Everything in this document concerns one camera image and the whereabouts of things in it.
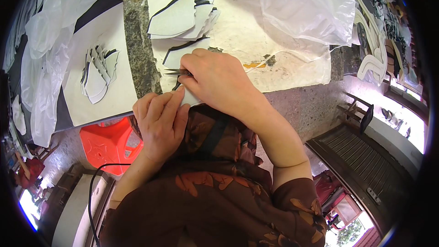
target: black electric cable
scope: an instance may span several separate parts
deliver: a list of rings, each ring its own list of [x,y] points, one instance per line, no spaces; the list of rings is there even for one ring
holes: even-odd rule
[[[91,216],[91,194],[92,194],[92,189],[93,189],[93,181],[94,178],[97,175],[97,172],[99,172],[99,170],[101,170],[103,167],[105,166],[115,166],[115,165],[119,165],[119,166],[127,166],[127,165],[131,165],[130,163],[108,163],[108,164],[104,164],[101,167],[99,167],[96,172],[94,173],[93,177],[91,178],[90,181],[90,191],[88,193],[88,218],[90,219],[90,225],[91,225],[91,231],[93,232],[93,237],[94,240],[96,241],[96,245],[97,247],[101,247],[101,245],[99,244],[99,239],[97,238],[97,234],[96,234],[96,228],[94,227],[93,224],[93,217]]]

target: granite tabletop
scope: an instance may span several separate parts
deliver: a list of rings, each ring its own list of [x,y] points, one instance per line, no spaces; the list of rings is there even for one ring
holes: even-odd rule
[[[147,37],[147,0],[123,0],[123,15],[128,59],[137,97],[151,91],[161,94],[160,73],[155,67],[151,40]],[[352,57],[345,57],[352,54],[349,47],[338,48],[331,53],[331,81],[343,80],[344,66],[352,66],[351,62],[356,62]]]

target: forearm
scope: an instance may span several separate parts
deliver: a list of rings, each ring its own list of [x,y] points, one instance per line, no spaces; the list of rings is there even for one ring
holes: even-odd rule
[[[261,140],[275,167],[291,167],[308,161],[302,141],[293,127],[260,93],[249,111],[239,118]]]
[[[151,161],[146,150],[140,151],[137,158],[118,181],[110,199],[110,209],[116,209],[126,195],[146,183],[162,167],[163,163]]]

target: tiled floor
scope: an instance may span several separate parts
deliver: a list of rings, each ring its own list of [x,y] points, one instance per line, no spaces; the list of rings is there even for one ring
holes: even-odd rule
[[[296,129],[302,142],[310,140],[329,129],[337,126],[336,119],[338,112],[336,106],[343,105],[349,100],[343,92],[349,92],[363,100],[375,104],[375,114],[381,114],[380,101],[383,99],[383,92],[387,86],[380,87],[370,83],[362,82],[355,77],[345,76],[343,81],[330,82],[327,85],[315,85],[304,88],[296,88],[283,91],[266,93],[267,99]],[[45,184],[56,184],[62,174],[76,162],[80,162],[85,168],[93,169],[88,163],[79,137],[80,129],[71,129],[60,132],[53,136],[52,145],[60,141],[59,148],[44,162],[46,166],[41,173]],[[262,168],[273,169],[262,146],[258,143],[256,151],[264,163]],[[313,175],[324,170],[324,165],[318,158],[308,151],[312,165]]]

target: hand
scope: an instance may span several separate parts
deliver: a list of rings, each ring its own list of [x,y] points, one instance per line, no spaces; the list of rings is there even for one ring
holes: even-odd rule
[[[242,121],[265,96],[252,84],[240,61],[227,53],[195,49],[180,60],[180,68],[194,76],[178,81],[204,103]]]
[[[146,156],[163,163],[178,148],[184,137],[190,105],[179,107],[184,87],[162,95],[150,92],[133,105],[142,134]]]

